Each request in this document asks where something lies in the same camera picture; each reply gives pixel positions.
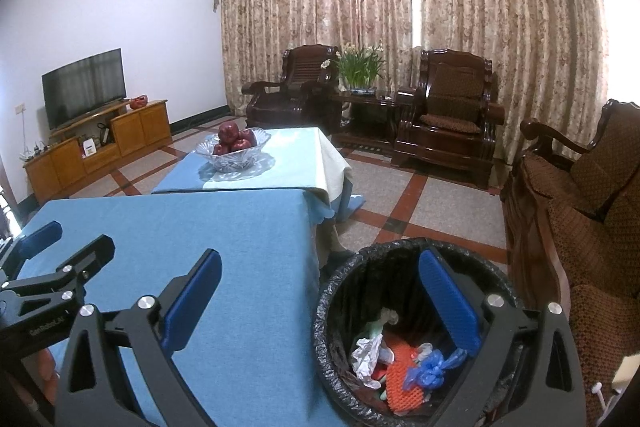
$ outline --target glass fruit bowl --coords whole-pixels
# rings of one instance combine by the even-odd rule
[[[262,148],[271,138],[271,135],[259,127],[249,127],[253,131],[257,145],[241,151],[229,152],[220,156],[213,154],[213,149],[220,143],[218,134],[207,136],[203,142],[196,146],[195,152],[204,156],[216,171],[240,172],[255,164]]]

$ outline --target wooden cabinet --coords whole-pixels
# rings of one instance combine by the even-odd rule
[[[62,188],[66,188],[84,178],[86,172],[84,171],[82,155],[76,138],[66,140],[53,147],[49,155]]]
[[[115,143],[99,148],[94,155],[82,158],[78,137],[70,137],[24,164],[39,204],[75,194],[111,170],[172,142],[166,100],[149,102],[146,107],[122,114],[125,107],[126,102],[110,105],[52,134],[69,136],[80,123],[116,113],[119,116],[112,118],[110,124]]]
[[[167,117],[164,103],[158,103],[141,109],[140,120],[147,145],[171,136],[169,118]]]
[[[111,120],[111,132],[121,156],[131,154],[145,146],[145,133],[142,130],[139,111],[132,111]]]
[[[50,154],[31,160],[24,168],[39,204],[43,204],[62,189]]]

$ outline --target tv screen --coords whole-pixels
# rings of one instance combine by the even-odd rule
[[[42,75],[51,130],[113,100],[126,97],[122,55],[111,50]]]

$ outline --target apple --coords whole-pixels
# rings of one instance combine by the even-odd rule
[[[255,140],[254,132],[251,129],[240,131],[239,139],[247,140],[251,144],[251,147],[258,145],[258,142]]]
[[[234,122],[225,122],[218,129],[220,143],[225,145],[233,144],[238,139],[239,134],[238,126]]]
[[[222,156],[223,154],[227,154],[229,152],[229,147],[219,143],[215,147],[213,147],[213,154],[215,156]]]
[[[250,149],[251,148],[251,142],[249,142],[249,140],[238,140],[236,141],[236,143],[234,143],[231,146],[231,152],[236,152],[236,151],[242,151],[244,149]]]

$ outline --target black trash bag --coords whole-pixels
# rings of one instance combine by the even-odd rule
[[[431,393],[430,401],[403,417],[394,415],[386,402],[379,399],[380,392],[364,387],[351,370],[349,356],[355,337],[367,322],[379,318],[382,308],[398,312],[400,318],[398,324],[386,325],[385,330],[409,344],[428,342],[445,356],[455,349],[418,274],[418,258],[432,245],[455,272],[471,276],[486,295],[497,293],[512,305],[522,307],[507,277],[494,264],[450,243],[405,239],[363,248],[353,255],[332,274],[320,294],[313,343],[318,375],[329,395],[366,425],[426,426],[470,362],[468,359],[462,367],[447,371],[444,385]],[[522,346],[512,347],[492,397],[484,407],[486,412],[504,399],[521,351]]]

